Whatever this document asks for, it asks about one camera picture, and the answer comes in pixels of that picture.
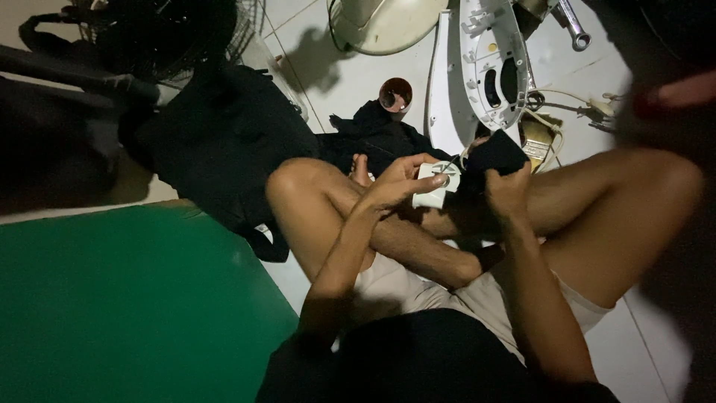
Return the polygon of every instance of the spanner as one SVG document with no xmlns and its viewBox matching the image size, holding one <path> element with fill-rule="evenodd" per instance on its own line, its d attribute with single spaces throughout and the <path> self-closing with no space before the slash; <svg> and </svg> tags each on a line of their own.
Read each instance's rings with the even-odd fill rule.
<svg viewBox="0 0 716 403">
<path fill-rule="evenodd" d="M 552 12 L 562 28 L 569 30 L 569 34 L 572 36 L 572 49 L 575 52 L 582 52 L 589 47 L 591 35 L 587 34 L 579 24 L 579 19 L 574 13 L 569 0 L 559 0 Z"/>
</svg>

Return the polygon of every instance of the white shorts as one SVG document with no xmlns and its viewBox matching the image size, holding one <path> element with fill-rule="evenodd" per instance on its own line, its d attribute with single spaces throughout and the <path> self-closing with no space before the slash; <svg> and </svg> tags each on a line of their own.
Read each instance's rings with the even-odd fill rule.
<svg viewBox="0 0 716 403">
<path fill-rule="evenodd" d="M 506 308 L 505 289 L 509 289 L 503 261 L 453 293 L 432 281 L 421 280 L 403 265 L 379 253 L 368 270 L 358 274 L 354 291 L 355 326 L 388 316 L 432 308 L 452 308 L 478 319 L 524 364 L 517 349 Z M 593 328 L 610 309 L 601 308 L 559 281 L 567 303 L 582 329 Z"/>
</svg>

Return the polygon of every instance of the leg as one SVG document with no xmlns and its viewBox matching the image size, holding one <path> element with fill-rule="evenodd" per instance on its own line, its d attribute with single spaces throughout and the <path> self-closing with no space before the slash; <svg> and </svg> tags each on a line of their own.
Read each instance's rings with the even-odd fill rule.
<svg viewBox="0 0 716 403">
<path fill-rule="evenodd" d="M 308 158 L 285 162 L 269 178 L 266 195 L 271 209 L 310 280 L 363 191 L 334 166 Z M 482 273 L 475 255 L 454 249 L 395 215 L 378 224 L 371 248 L 448 288 L 459 288 Z M 373 256 L 373 251 L 367 252 L 364 269 Z"/>
<path fill-rule="evenodd" d="M 613 150 L 534 176 L 528 212 L 535 232 L 548 235 L 543 250 L 549 267 L 578 293 L 610 308 L 690 217 L 702 182 L 693 163 L 672 153 Z M 485 207 L 446 213 L 428 213 L 423 225 L 438 237 L 470 227 L 495 230 Z"/>
</svg>

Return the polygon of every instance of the green board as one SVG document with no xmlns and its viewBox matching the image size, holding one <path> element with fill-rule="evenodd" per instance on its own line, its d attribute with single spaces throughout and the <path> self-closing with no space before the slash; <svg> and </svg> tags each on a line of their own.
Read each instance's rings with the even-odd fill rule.
<svg viewBox="0 0 716 403">
<path fill-rule="evenodd" d="M 297 323 L 195 209 L 0 226 L 0 402 L 251 402 Z"/>
</svg>

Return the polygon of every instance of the black shirt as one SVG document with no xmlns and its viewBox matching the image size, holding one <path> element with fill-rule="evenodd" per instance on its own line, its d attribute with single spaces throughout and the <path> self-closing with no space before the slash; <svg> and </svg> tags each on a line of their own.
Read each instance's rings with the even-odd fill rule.
<svg viewBox="0 0 716 403">
<path fill-rule="evenodd" d="M 600 402 L 600 384 L 532 374 L 480 321 L 430 309 L 370 322 L 338 352 L 296 334 L 272 355 L 257 402 Z"/>
</svg>

